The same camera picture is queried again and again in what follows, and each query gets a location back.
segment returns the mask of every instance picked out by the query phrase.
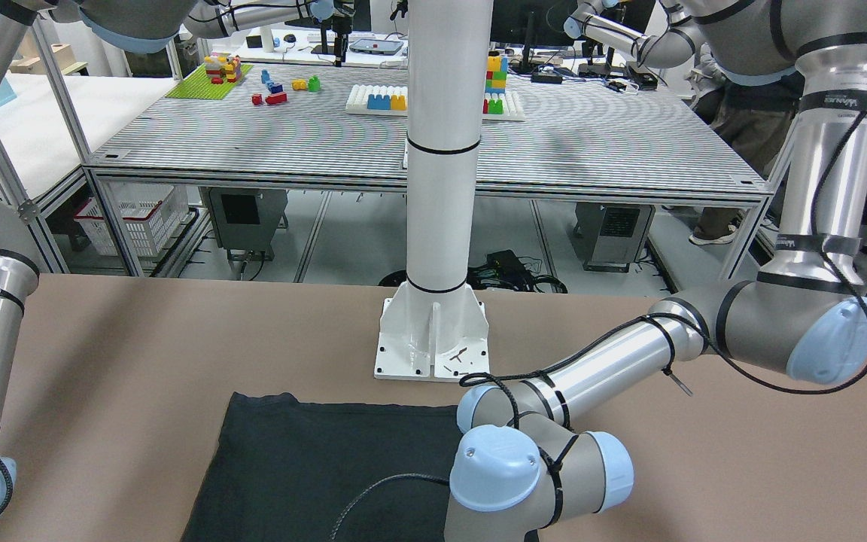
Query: white desk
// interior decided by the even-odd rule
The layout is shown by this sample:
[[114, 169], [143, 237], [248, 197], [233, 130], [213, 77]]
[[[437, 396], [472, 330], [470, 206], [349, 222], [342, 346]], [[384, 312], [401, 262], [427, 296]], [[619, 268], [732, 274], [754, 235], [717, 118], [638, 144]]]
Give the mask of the white desk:
[[[6, 76], [17, 98], [0, 107], [0, 138], [30, 198], [37, 199], [79, 167], [45, 75]], [[98, 148], [165, 95], [171, 78], [66, 77], [90, 147]]]
[[[295, 44], [287, 44], [283, 41], [286, 34], [292, 34], [297, 37]], [[309, 36], [317, 35], [316, 41], [311, 42]], [[251, 35], [259, 35], [259, 29], [254, 30]], [[333, 55], [314, 54], [313, 47], [320, 44], [320, 32], [313, 28], [277, 28], [272, 31], [274, 38], [279, 38], [279, 46], [272, 52], [266, 52], [261, 48], [249, 48], [247, 44], [231, 52], [231, 55], [239, 55], [243, 62], [288, 62], [288, 64], [311, 64], [311, 65], [333, 65]], [[382, 40], [386, 34], [367, 34], [362, 32], [354, 32], [350, 35], [350, 44], [354, 44], [361, 38], [374, 38], [374, 40]], [[333, 44], [333, 32], [327, 33], [329, 44]], [[352, 68], [396, 68], [396, 66], [406, 64], [406, 41], [403, 41], [403, 47], [395, 55], [370, 55], [366, 53], [358, 53], [347, 51], [347, 62], [344, 65], [352, 66]]]

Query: green lego brick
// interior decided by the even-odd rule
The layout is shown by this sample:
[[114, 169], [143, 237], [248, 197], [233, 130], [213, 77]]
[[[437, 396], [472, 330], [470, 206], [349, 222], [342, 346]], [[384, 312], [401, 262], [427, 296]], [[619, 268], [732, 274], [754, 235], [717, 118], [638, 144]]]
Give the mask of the green lego brick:
[[[241, 64], [240, 69], [243, 72], [243, 79], [252, 69], [252, 64]], [[206, 77], [206, 66], [201, 65], [196, 68], [193, 73], [190, 73], [185, 79], [179, 82], [172, 90], [166, 93], [166, 97], [175, 97], [175, 99], [224, 99], [240, 82], [222, 83], [214, 85]]]

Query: tan tabletop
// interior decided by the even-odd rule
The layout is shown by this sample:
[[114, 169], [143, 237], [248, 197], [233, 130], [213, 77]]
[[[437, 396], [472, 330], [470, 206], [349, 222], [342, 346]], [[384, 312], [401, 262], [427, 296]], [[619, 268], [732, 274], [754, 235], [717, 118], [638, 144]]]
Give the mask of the tan tabletop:
[[[42, 277], [0, 452], [18, 460], [0, 541], [179, 539], [230, 394], [446, 405], [456, 385], [371, 377], [382, 288]], [[648, 299], [485, 292], [495, 373], [557, 361]], [[575, 428], [633, 456], [626, 504], [544, 541], [867, 541], [867, 379], [789, 397], [718, 359], [648, 378]]]

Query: plastic crate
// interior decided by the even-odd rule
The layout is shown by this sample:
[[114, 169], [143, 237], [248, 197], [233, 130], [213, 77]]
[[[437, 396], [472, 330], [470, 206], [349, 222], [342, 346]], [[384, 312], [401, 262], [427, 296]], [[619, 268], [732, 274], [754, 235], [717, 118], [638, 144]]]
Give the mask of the plastic crate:
[[[166, 241], [189, 212], [186, 189], [164, 184], [128, 184], [113, 188], [135, 253], [159, 256]], [[99, 202], [89, 198], [73, 217], [102, 256], [116, 256], [116, 245], [102, 219]]]

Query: shoe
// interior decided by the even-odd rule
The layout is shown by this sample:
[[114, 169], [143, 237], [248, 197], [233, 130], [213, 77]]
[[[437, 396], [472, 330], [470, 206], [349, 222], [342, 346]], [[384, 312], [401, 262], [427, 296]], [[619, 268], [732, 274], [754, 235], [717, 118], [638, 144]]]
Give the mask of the shoe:
[[696, 237], [695, 234], [692, 233], [691, 236], [688, 237], [688, 241], [698, 247], [703, 247], [704, 245], [726, 245], [734, 241], [734, 237], [737, 234], [737, 227], [729, 225], [729, 233], [727, 233], [726, 236], [716, 237], [715, 239], [702, 239], [701, 237]]

